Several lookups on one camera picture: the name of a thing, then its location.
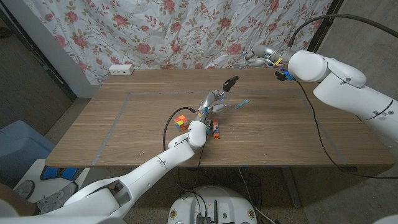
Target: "orange object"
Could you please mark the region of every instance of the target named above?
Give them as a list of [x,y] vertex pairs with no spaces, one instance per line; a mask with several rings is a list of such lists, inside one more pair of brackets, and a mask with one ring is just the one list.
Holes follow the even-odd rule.
[[184,130],[188,129],[188,127],[189,127],[189,121],[184,115],[181,115],[178,118],[175,118],[174,123],[175,123],[175,126],[180,131],[184,131]]
[[213,119],[213,137],[214,139],[220,138],[220,130],[218,129],[218,120]]

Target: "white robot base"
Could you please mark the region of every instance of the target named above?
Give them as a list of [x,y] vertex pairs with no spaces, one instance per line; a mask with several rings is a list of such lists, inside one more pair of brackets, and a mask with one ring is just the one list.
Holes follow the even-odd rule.
[[231,189],[206,185],[196,188],[195,193],[197,193],[196,197],[195,194],[187,192],[173,203],[168,224],[257,223],[256,214],[250,202]]

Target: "table leg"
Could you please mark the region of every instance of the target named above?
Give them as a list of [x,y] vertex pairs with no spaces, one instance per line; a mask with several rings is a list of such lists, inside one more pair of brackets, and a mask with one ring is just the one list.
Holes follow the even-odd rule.
[[299,192],[297,191],[296,184],[294,182],[292,170],[289,167],[282,167],[282,173],[286,182],[287,190],[289,191],[290,198],[292,199],[292,205],[295,208],[301,207],[301,201]]

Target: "gray wall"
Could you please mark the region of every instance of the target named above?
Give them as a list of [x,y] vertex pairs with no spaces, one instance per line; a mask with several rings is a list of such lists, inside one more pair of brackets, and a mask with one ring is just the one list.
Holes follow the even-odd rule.
[[[398,30],[398,1],[345,0],[339,13]],[[368,86],[398,100],[397,38],[362,22],[336,18],[317,53],[356,67]]]
[[3,0],[21,26],[39,49],[68,83],[77,97],[93,97],[100,86],[92,86],[77,63],[62,49],[52,34],[44,27],[23,0]]

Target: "black connector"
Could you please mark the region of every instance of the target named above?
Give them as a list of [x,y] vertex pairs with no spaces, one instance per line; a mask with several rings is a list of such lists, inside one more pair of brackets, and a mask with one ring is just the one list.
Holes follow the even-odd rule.
[[227,80],[226,82],[224,82],[223,84],[223,90],[225,92],[229,92],[231,90],[231,87],[235,86],[236,81],[239,79],[238,76],[235,76],[233,78],[230,78],[229,80]]
[[279,70],[275,71],[275,75],[277,76],[279,81],[287,80],[286,75],[281,73]]

